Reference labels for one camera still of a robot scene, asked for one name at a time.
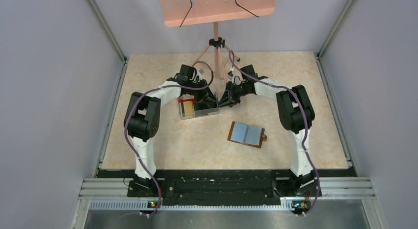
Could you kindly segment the clear acrylic card box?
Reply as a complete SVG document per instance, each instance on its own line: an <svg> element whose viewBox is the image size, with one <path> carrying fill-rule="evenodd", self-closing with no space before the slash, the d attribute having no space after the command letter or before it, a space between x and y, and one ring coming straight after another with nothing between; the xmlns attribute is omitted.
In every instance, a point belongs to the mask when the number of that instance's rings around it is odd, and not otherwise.
<svg viewBox="0 0 418 229"><path fill-rule="evenodd" d="M193 118L199 118L199 117L205 117L205 116L210 116L210 115L216 115L216 114L219 114L219 112L220 112L219 107L213 108L213 109L200 109L198 102L194 102L193 104L194 104L194 117ZM186 120L186 118L184 117L183 104L178 102L178 107L179 107L179 116L180 116L180 118L182 120Z"/></svg>

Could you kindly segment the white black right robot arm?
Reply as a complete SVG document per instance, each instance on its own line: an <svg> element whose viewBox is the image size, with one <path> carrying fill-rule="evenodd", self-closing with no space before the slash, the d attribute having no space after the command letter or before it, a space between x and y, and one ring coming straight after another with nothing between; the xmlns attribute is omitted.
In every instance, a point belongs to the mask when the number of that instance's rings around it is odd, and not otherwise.
<svg viewBox="0 0 418 229"><path fill-rule="evenodd" d="M266 76L258 76L252 65L243 68L233 66L228 73L230 80L219 101L219 107L232 107L241 97L254 94L275 101L279 120L288 131L291 143L290 171L295 176L289 182L290 191L301 196L309 189L309 183L318 178L318 171L309 156L309 135L315 112L303 85L288 87Z"/></svg>

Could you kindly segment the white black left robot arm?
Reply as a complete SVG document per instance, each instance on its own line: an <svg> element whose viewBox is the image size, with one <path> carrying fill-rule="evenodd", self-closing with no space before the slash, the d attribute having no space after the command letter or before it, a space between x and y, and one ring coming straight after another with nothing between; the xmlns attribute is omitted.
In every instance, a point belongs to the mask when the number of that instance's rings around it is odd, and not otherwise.
<svg viewBox="0 0 418 229"><path fill-rule="evenodd" d="M210 75L207 81L195 67L181 65L180 71L160 86L131 94L123 122L124 136L136 157L134 179L144 195L152 196L158 190L153 138L160 126L162 106L183 95L192 95L204 107L217 108L217 98L210 89L214 72Z"/></svg>

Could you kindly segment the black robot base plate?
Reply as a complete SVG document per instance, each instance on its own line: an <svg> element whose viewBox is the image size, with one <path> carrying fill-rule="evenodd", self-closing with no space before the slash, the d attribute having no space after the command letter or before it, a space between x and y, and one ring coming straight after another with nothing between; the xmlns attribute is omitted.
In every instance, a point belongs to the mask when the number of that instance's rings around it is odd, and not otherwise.
<svg viewBox="0 0 418 229"><path fill-rule="evenodd" d="M296 178L290 170L158 170L158 181L162 197L169 187L186 192L235 192L261 190L267 186L277 187L279 196L308 196L316 193L316 184L299 190Z"/></svg>

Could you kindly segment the brown leather card holder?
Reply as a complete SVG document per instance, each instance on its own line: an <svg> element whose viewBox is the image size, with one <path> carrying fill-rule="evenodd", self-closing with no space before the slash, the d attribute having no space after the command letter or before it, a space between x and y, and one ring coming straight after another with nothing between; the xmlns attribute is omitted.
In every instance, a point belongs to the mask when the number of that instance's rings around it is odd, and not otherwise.
<svg viewBox="0 0 418 229"><path fill-rule="evenodd" d="M228 134L228 141L254 148L261 148L267 141L265 129L233 121Z"/></svg>

